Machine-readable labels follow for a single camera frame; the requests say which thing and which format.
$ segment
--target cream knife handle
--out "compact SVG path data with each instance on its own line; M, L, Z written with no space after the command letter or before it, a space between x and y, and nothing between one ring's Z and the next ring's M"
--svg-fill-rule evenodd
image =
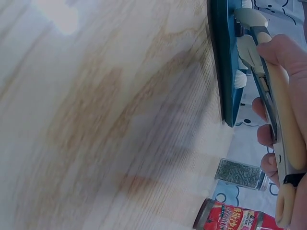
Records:
M271 36L265 32L257 35L258 43L271 41ZM306 166L306 144L298 127L289 97L289 76L285 69L265 61L271 84L271 94L275 101L275 111L279 118L283 147L290 164L301 170Z

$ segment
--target teal plastic container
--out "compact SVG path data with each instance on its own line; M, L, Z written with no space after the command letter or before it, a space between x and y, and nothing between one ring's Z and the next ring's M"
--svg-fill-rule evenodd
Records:
M241 0L210 0L209 25L220 88L222 116L233 127L236 124L243 88L235 89L238 69L236 36L242 36L234 10L242 8Z

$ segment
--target light wood surface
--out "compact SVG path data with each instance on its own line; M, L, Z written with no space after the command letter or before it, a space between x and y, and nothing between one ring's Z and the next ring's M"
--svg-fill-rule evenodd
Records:
M0 0L0 229L188 230L227 153L205 0Z

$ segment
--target dried herbs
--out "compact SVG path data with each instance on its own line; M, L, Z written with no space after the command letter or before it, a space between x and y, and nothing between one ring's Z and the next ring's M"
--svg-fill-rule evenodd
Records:
M221 159L215 178L229 184L264 191L269 178L260 167Z

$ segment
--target white cloth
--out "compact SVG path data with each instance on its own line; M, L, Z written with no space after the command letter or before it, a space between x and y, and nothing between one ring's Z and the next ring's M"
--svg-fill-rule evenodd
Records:
M252 0L253 7L267 18L271 35L286 34L307 50L304 12L298 0Z
M304 13L302 3L297 0L252 0L253 7L268 19L268 30L272 36L286 34L307 50L304 38ZM252 111L252 101L259 97L253 76L248 75L241 107L235 127L228 158L246 164L260 166L262 157L272 151L257 142L257 129L264 122ZM227 204L263 211L275 216L278 188L270 182L265 192L239 188L219 182L213 194L216 199Z

